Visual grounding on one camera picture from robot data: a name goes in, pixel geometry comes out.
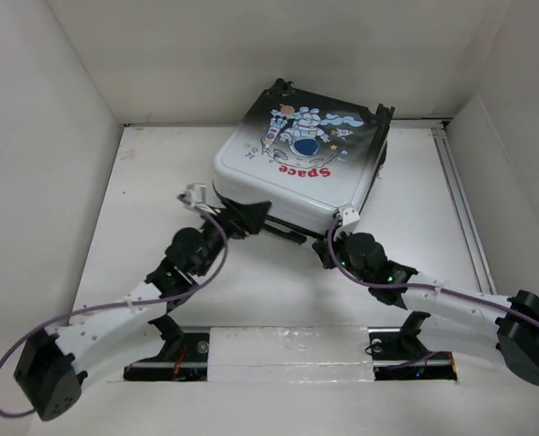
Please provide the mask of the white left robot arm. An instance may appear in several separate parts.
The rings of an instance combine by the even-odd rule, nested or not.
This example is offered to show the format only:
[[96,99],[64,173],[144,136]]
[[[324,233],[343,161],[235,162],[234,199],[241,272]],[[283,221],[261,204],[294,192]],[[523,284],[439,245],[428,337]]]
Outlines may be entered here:
[[82,308],[82,321],[41,327],[25,341],[15,381],[41,421],[67,412],[85,389],[119,367],[148,357],[173,359],[183,332],[171,311],[220,273],[230,240],[260,233],[272,206],[224,199],[214,208],[188,193],[179,199],[204,222],[177,231],[154,271],[120,301]]

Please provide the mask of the black white astronaut suitcase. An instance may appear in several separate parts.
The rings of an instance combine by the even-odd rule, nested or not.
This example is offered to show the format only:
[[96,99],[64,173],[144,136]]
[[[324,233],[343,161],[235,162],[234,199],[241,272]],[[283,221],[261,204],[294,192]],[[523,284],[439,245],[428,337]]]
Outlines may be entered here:
[[387,151],[394,108],[315,94],[282,78],[258,96],[214,160],[221,199],[272,207],[264,230],[295,243],[334,213],[362,211]]

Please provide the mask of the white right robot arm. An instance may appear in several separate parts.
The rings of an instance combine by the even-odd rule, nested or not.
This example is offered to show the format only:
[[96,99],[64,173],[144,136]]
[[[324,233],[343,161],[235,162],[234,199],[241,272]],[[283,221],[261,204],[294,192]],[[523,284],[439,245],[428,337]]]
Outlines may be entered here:
[[539,296],[450,290],[415,268],[390,260],[370,233],[330,233],[312,248],[326,270],[364,286],[381,304],[409,313],[392,339],[395,369],[436,352],[457,352],[504,365],[539,386]]

